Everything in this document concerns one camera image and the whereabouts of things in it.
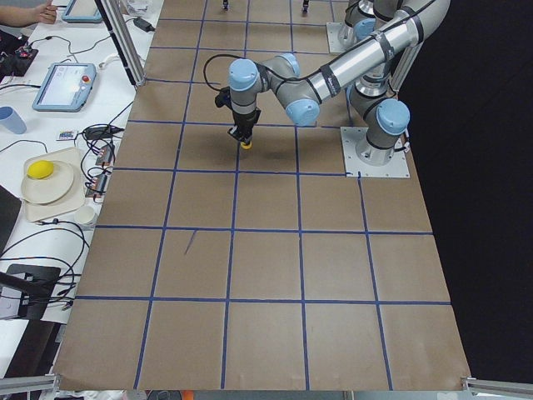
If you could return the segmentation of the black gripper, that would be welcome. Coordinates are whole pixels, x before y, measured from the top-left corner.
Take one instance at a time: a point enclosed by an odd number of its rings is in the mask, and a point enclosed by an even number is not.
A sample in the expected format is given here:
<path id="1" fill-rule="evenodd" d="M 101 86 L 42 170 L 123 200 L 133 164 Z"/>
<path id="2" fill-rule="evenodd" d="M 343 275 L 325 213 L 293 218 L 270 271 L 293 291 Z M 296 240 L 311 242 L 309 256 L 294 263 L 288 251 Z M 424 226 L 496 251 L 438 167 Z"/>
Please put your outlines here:
<path id="1" fill-rule="evenodd" d="M 251 144 L 252 130 L 257 123 L 261 112 L 261 109 L 258 107 L 248 114 L 241 114 L 233 111 L 232 116 L 234 120 L 234 126 L 230 127 L 227 133 L 237 141 L 241 141 L 243 137 L 244 144 Z"/>

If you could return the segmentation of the person's hand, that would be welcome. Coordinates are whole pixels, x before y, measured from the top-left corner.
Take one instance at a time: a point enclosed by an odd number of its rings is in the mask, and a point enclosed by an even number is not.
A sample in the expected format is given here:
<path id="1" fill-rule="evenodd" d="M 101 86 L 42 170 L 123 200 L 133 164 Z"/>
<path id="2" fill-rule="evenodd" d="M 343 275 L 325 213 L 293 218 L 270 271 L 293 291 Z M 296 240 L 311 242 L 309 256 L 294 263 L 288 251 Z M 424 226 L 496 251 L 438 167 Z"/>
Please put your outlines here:
<path id="1" fill-rule="evenodd" d="M 57 6 L 51 1 L 33 7 L 28 12 L 30 23 L 54 24 L 57 20 Z"/>

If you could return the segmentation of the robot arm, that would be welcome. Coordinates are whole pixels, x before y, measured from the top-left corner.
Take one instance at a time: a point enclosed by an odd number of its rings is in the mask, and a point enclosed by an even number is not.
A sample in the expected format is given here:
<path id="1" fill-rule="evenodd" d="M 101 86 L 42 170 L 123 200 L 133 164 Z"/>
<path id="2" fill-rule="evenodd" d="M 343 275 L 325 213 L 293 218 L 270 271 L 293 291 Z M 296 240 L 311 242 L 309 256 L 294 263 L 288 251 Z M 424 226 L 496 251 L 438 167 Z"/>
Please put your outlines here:
<path id="1" fill-rule="evenodd" d="M 229 134 L 243 146 L 250 144 L 261 113 L 258 93 L 273 91 L 295 125 L 310 126 L 321 104 L 346 92 L 368 126 L 356 143 L 356 155 L 372 166 L 389 163 L 410 121 L 408 107 L 386 94 L 391 64 L 396 56 L 406 59 L 422 45 L 441 25 L 449 6 L 446 0 L 376 1 L 373 30 L 307 77 L 301 77 L 292 53 L 264 62 L 238 58 L 229 67 L 227 87 L 215 98 L 217 107 L 232 111 L 234 125 Z"/>

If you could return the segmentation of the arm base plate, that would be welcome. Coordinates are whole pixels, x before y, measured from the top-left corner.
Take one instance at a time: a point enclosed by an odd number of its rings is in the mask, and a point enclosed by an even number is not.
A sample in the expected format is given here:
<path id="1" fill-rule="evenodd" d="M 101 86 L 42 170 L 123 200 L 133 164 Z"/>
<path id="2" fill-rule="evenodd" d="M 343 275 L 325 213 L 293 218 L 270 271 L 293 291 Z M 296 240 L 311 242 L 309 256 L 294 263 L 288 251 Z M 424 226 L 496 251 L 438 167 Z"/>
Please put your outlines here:
<path id="1" fill-rule="evenodd" d="M 353 27 L 343 22 L 328 22 L 326 24 L 326 34 L 329 53 L 340 54 L 351 48 L 355 44 L 355 34 Z"/>
<path id="2" fill-rule="evenodd" d="M 341 127 L 345 174 L 351 178 L 409 178 L 406 151 L 400 136 L 389 149 L 373 147 L 367 127 Z"/>

